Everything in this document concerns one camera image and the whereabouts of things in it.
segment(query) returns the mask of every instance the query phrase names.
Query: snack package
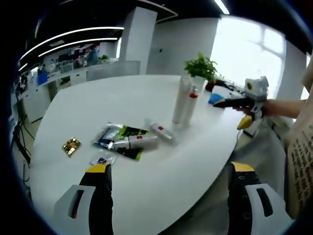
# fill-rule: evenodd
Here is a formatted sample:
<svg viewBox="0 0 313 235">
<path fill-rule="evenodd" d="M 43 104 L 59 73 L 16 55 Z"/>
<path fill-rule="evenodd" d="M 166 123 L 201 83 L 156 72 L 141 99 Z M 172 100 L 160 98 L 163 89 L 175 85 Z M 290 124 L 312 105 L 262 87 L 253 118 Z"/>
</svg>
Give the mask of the snack package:
<svg viewBox="0 0 313 235">
<path fill-rule="evenodd" d="M 91 143 L 97 147 L 115 151 L 125 157 L 139 160 L 143 148 L 127 149 L 117 147 L 114 146 L 114 142 L 124 140 L 129 136 L 145 134 L 148 134 L 148 131 L 121 124 L 108 123 Z"/>
<path fill-rule="evenodd" d="M 113 153 L 110 153 L 109 151 L 105 151 L 100 149 L 96 155 L 91 159 L 90 164 L 91 165 L 97 165 L 97 164 L 105 164 L 109 163 L 113 165 L 115 163 L 117 156 Z"/>
</svg>

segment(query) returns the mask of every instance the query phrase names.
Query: white cabinet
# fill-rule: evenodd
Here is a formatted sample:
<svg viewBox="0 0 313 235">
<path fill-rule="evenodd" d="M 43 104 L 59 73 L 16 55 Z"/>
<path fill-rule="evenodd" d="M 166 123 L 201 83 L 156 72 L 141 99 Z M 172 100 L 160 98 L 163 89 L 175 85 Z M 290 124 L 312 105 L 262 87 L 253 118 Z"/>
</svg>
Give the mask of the white cabinet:
<svg viewBox="0 0 313 235">
<path fill-rule="evenodd" d="M 29 92 L 23 99 L 24 109 L 28 120 L 34 122 L 41 119 L 50 105 L 47 86 L 41 86 Z"/>
<path fill-rule="evenodd" d="M 70 85 L 74 86 L 77 84 L 81 84 L 87 82 L 87 73 L 86 70 L 75 72 L 70 75 Z"/>
</svg>

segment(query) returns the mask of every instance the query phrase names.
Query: black ceiling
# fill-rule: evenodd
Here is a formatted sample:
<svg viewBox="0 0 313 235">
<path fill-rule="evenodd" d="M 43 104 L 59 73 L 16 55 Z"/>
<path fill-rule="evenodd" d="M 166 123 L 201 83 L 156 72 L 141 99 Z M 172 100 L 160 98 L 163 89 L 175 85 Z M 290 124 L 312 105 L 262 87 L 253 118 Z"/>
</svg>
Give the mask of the black ceiling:
<svg viewBox="0 0 313 235">
<path fill-rule="evenodd" d="M 213 0 L 149 0 L 164 5 L 178 13 L 166 21 L 198 17 L 219 17 L 220 9 Z M 230 14 L 244 17 L 269 25 L 286 35 L 286 39 L 295 44 L 303 52 L 312 51 L 310 37 L 312 36 L 313 19 L 311 6 L 306 0 L 290 0 L 290 7 L 281 2 L 284 0 L 223 0 Z M 32 19 L 33 30 L 27 34 L 27 50 L 38 43 L 64 32 L 97 26 L 123 26 L 129 12 L 136 6 L 142 6 L 158 12 L 157 21 L 173 16 L 172 13 L 153 6 L 145 0 L 67 0 L 47 2 L 40 14 L 41 23 L 35 38 L 36 21 Z M 76 42 L 90 38 L 120 37 L 122 30 L 91 30 L 70 34 L 62 38 L 65 43 Z M 21 60 L 28 66 L 39 60 L 38 55 L 52 47 L 49 44 L 32 51 Z"/>
</svg>

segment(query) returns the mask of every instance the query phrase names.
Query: white pillar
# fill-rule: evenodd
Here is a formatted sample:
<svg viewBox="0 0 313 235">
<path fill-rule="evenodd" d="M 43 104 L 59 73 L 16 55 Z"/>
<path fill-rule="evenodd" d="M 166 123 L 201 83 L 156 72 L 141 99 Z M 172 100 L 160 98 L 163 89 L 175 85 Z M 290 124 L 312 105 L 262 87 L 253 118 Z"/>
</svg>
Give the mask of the white pillar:
<svg viewBox="0 0 313 235">
<path fill-rule="evenodd" d="M 140 74 L 147 73 L 156 19 L 157 12 L 136 7 L 125 21 L 119 59 L 140 61 Z"/>
</svg>

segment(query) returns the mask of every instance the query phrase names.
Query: floor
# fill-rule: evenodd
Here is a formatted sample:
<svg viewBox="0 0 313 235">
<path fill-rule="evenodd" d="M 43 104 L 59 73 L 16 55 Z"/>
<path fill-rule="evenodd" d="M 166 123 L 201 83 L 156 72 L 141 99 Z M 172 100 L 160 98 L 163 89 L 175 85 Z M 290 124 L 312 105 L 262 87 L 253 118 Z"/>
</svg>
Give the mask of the floor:
<svg viewBox="0 0 313 235">
<path fill-rule="evenodd" d="M 33 137 L 36 137 L 36 133 L 40 126 L 41 120 L 38 120 L 34 123 L 30 123 L 27 119 L 25 121 L 26 129 L 31 133 Z M 24 140 L 25 145 L 30 154 L 33 153 L 33 143 L 34 140 L 31 136 L 25 131 L 23 128 Z M 238 142 L 236 148 L 240 148 L 245 144 L 251 141 L 251 137 L 247 136 L 246 134 L 240 134 L 238 138 Z M 20 177 L 24 178 L 25 180 L 28 179 L 28 168 L 25 167 L 27 164 L 25 160 L 22 158 L 22 155 L 18 154 L 16 151 L 17 148 L 15 147 L 15 159 L 18 166 L 18 171 L 20 173 Z M 225 232 L 225 225 L 222 223 L 221 220 L 214 222 L 217 219 L 217 216 L 214 218 L 209 218 L 212 213 L 208 213 L 212 209 L 216 208 L 214 205 L 218 205 L 220 203 L 224 203 L 228 197 L 227 191 L 227 172 L 223 170 L 220 176 L 216 179 L 210 189 L 205 193 L 205 195 L 200 199 L 200 201 L 190 210 L 188 211 L 181 219 L 179 219 L 176 223 L 174 223 L 171 227 L 160 233 L 161 235 L 201 235 L 201 234 L 224 234 Z M 26 191 L 29 190 L 28 188 L 28 181 L 25 182 Z M 227 204 L 223 204 L 225 210 L 227 210 Z M 210 224 L 214 223 L 214 228 L 219 229 L 218 231 L 210 231 L 211 227 Z"/>
</svg>

